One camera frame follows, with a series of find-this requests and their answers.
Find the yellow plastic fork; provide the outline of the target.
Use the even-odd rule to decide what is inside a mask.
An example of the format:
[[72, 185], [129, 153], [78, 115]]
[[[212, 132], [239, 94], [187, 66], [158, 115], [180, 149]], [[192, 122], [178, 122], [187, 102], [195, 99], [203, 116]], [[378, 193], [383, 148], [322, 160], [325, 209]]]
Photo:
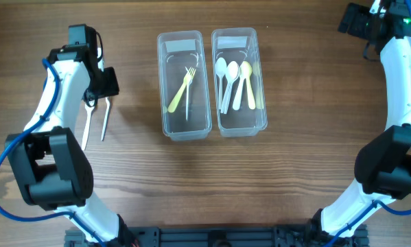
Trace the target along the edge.
[[181, 84], [179, 90], [177, 91], [177, 93], [175, 94], [174, 98], [172, 99], [172, 101], [170, 102], [170, 104], [168, 106], [167, 110], [168, 110], [169, 113], [173, 113], [176, 110], [176, 108], [177, 108], [177, 106], [180, 102], [181, 96], [183, 95], [185, 89], [191, 84], [191, 82], [192, 82], [192, 80], [195, 76], [195, 73], [196, 73], [195, 68], [190, 67], [189, 69], [186, 68], [186, 70], [187, 70], [187, 72], [186, 72], [186, 74], [183, 78], [183, 83]]

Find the white spoon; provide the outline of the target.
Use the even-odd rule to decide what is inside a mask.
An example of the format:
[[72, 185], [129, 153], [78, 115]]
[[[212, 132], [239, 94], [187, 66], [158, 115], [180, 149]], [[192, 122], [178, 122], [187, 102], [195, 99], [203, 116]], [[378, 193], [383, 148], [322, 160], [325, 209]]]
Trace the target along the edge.
[[221, 109], [223, 101], [223, 77], [226, 75], [227, 63], [224, 58], [218, 58], [215, 63], [215, 72], [219, 79], [218, 82], [218, 110]]
[[232, 61], [229, 63], [229, 65], [227, 66], [227, 72], [225, 76], [226, 76], [227, 84], [226, 84], [226, 90], [224, 93], [222, 105], [220, 108], [220, 112], [222, 114], [227, 114], [228, 104], [231, 98], [233, 83], [239, 77], [239, 65], [236, 61]]
[[241, 101], [242, 101], [242, 91], [243, 91], [243, 85], [244, 85], [244, 80], [245, 80], [245, 66], [246, 63], [243, 62], [241, 63], [239, 67], [239, 84], [237, 86], [235, 98], [233, 100], [233, 110], [239, 110], [241, 106]]

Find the yellow plastic spoon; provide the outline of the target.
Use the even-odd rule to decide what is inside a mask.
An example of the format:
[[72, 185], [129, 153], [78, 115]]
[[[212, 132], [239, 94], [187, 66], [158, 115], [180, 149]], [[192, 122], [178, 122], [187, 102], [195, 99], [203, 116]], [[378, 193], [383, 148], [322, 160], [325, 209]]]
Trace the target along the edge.
[[249, 109], [254, 110], [256, 108], [256, 105], [255, 105], [253, 89], [252, 89], [251, 82], [250, 82], [250, 76], [252, 75], [253, 69], [250, 63], [247, 61], [243, 61], [240, 68], [242, 69], [243, 78], [246, 80], [248, 107]]

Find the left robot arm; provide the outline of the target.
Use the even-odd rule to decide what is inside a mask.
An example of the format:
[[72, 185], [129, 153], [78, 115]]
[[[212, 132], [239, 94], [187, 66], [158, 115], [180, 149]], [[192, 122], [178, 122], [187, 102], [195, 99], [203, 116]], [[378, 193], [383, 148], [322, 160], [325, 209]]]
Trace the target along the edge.
[[69, 26], [69, 42], [52, 49], [43, 66], [47, 78], [33, 117], [21, 134], [5, 141], [22, 198], [28, 205], [67, 216], [100, 246], [128, 246], [133, 238], [119, 215], [93, 191], [93, 170], [74, 136], [80, 103], [117, 95], [112, 67], [103, 66], [99, 33], [85, 24]]

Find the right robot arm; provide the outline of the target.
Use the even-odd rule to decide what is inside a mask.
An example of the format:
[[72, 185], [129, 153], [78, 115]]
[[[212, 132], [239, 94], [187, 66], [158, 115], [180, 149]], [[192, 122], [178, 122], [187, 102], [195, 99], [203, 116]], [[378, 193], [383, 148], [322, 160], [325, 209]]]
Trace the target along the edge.
[[309, 222], [305, 241], [321, 246], [346, 246], [379, 209], [411, 215], [389, 206], [411, 194], [411, 1], [349, 3], [338, 30], [374, 46], [385, 73], [387, 119], [359, 151], [352, 183]]

